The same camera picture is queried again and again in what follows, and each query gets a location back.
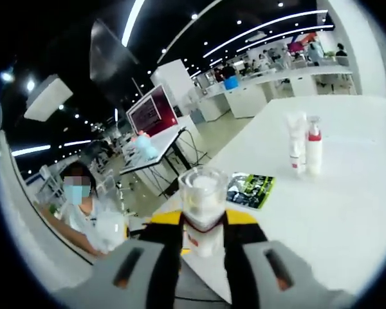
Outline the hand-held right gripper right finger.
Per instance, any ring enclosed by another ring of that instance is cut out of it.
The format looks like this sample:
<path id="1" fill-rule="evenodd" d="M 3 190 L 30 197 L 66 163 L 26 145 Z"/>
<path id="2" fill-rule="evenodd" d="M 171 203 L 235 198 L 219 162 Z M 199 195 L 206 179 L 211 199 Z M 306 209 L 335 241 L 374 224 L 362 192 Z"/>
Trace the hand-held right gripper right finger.
<path id="1" fill-rule="evenodd" d="M 350 308 L 348 292 L 319 283 L 311 266 L 269 240 L 252 215 L 227 210 L 223 228 L 232 308 Z"/>

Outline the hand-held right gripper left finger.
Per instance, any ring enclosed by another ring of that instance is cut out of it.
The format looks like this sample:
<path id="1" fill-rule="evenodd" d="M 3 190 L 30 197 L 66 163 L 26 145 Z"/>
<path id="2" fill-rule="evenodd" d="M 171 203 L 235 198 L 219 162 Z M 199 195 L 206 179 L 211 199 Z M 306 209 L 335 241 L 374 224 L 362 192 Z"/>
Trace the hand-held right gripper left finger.
<path id="1" fill-rule="evenodd" d="M 54 298 L 63 308 L 173 308 L 182 217 L 181 211 L 154 215 L 137 239 L 98 259 L 87 280 Z"/>

